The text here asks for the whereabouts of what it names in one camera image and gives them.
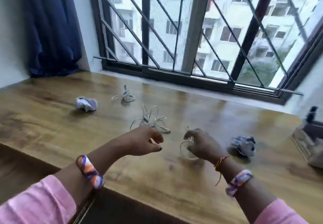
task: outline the building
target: building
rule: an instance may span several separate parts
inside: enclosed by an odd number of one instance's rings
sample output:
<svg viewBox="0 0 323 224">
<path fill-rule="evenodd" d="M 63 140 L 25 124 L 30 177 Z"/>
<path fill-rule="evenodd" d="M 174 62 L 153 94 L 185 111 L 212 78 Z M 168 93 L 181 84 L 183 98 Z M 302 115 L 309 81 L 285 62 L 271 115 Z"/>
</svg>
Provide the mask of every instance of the building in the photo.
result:
<svg viewBox="0 0 323 224">
<path fill-rule="evenodd" d="M 134 0 L 141 7 L 141 0 Z M 171 16 L 178 23 L 180 1 L 181 0 L 160 0 Z M 252 19 L 252 12 L 247 3 L 247 0 L 215 0 L 221 12 L 223 13 L 228 24 L 241 44 L 246 38 L 246 32 L 249 23 Z M 257 6 L 259 0 L 251 0 L 253 6 Z M 298 14 L 303 24 L 309 19 L 313 9 L 319 0 L 292 0 L 297 8 Z M 123 18 L 127 20 L 129 26 L 141 40 L 141 15 L 130 0 L 114 0 L 115 7 L 120 11 Z M 183 62 L 184 48 L 186 43 L 188 25 L 191 16 L 192 0 L 184 0 L 182 8 L 182 18 L 180 22 L 180 35 L 177 46 L 177 58 L 175 69 L 180 70 Z M 113 17 L 113 28 L 118 33 L 119 38 L 128 47 L 134 57 L 142 63 L 142 51 L 140 45 L 131 35 L 129 30 L 116 15 Z M 151 0 L 150 23 L 167 45 L 169 50 L 174 53 L 177 31 L 169 21 L 162 8 L 156 0 Z M 271 0 L 267 9 L 266 16 L 263 19 L 263 25 L 268 33 L 275 49 L 280 58 L 284 60 L 288 52 L 291 50 L 293 43 L 299 38 L 299 29 L 295 24 L 293 11 L 287 0 Z M 239 54 L 240 48 L 230 33 L 228 27 L 220 16 L 220 13 L 214 6 L 213 2 L 209 1 L 202 26 L 205 36 L 215 49 L 216 53 L 222 60 L 228 72 L 231 72 L 235 60 Z M 125 52 L 123 47 L 115 41 L 116 55 L 125 62 L 134 63 L 132 58 Z M 155 34 L 150 32 L 150 53 L 162 68 L 172 69 L 173 60 L 157 39 Z M 248 54 L 251 62 L 257 67 L 264 79 L 265 85 L 269 85 L 279 66 L 274 52 L 271 50 L 268 41 L 264 38 L 264 34 L 260 30 L 256 36 L 251 50 Z M 206 75 L 218 78 L 228 79 L 224 68 L 217 60 L 207 41 L 202 37 L 200 39 L 197 50 L 196 61 Z M 255 83 L 254 74 L 249 74 L 249 65 L 245 65 L 242 69 L 238 81 L 242 83 Z M 202 74 L 198 67 L 194 66 L 193 72 Z"/>
</svg>

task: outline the bangle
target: bangle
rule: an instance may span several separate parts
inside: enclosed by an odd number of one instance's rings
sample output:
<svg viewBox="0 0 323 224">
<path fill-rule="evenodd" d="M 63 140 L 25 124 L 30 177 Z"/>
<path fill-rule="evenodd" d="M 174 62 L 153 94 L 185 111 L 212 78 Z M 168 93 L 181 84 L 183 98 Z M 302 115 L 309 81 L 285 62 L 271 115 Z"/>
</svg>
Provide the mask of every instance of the bangle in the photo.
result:
<svg viewBox="0 0 323 224">
<path fill-rule="evenodd" d="M 236 192 L 240 189 L 244 183 L 246 183 L 249 179 L 253 178 L 253 174 L 249 170 L 243 170 L 235 178 L 229 182 L 228 187 L 225 189 L 225 192 L 230 197 L 234 197 Z"/>
<path fill-rule="evenodd" d="M 222 158 L 220 158 L 220 160 L 216 163 L 216 165 L 214 165 L 214 168 L 216 171 L 219 171 L 219 166 L 221 165 L 222 161 L 224 161 L 228 157 L 229 157 L 229 155 L 226 155 L 226 156 L 223 156 Z M 222 177 L 222 173 L 220 173 L 220 178 L 219 178 L 218 182 L 216 183 L 216 186 L 221 181 L 221 177 Z"/>
<path fill-rule="evenodd" d="M 95 189 L 100 189 L 103 187 L 103 177 L 97 172 L 86 155 L 80 155 L 76 159 L 76 165 L 79 167 L 82 174 L 91 182 Z"/>
</svg>

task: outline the blue curtain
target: blue curtain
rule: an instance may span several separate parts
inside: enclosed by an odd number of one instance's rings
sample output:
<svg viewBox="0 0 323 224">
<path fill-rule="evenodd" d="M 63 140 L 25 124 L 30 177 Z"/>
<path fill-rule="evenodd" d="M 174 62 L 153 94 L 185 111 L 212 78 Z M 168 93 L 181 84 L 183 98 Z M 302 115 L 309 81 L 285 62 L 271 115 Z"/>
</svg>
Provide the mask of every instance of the blue curtain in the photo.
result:
<svg viewBox="0 0 323 224">
<path fill-rule="evenodd" d="M 32 77 L 64 76 L 82 57 L 73 0 L 22 0 Z"/>
</svg>

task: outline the pink shirt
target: pink shirt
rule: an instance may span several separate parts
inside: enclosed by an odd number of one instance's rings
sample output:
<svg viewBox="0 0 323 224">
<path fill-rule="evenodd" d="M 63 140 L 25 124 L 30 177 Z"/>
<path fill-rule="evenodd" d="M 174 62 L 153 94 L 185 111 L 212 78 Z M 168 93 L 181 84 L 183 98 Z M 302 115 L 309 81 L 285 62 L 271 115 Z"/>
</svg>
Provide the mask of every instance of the pink shirt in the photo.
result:
<svg viewBox="0 0 323 224">
<path fill-rule="evenodd" d="M 76 205 L 62 183 L 50 175 L 0 206 L 0 224 L 66 224 Z M 272 202 L 254 224 L 308 224 L 281 199 Z"/>
</svg>

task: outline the table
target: table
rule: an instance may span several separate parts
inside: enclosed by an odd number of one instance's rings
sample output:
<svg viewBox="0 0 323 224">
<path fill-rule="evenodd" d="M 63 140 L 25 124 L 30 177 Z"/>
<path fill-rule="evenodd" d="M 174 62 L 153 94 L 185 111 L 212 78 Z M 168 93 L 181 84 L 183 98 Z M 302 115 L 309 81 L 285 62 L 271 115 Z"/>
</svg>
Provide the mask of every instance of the table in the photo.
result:
<svg viewBox="0 0 323 224">
<path fill-rule="evenodd" d="M 112 101 L 124 85 L 136 100 Z M 76 110 L 80 96 L 95 98 L 98 110 Z M 105 187 L 190 223 L 247 220 L 225 195 L 225 181 L 214 186 L 219 173 L 209 162 L 180 157 L 185 128 L 202 128 L 224 147 L 233 136 L 254 136 L 256 156 L 235 160 L 309 223 L 323 219 L 322 173 L 305 163 L 290 138 L 297 116 L 90 72 L 29 79 L 0 89 L 0 100 L 0 142 L 59 168 L 129 131 L 142 104 L 158 105 L 172 131 L 163 150 L 121 158 L 104 175 Z"/>
</svg>

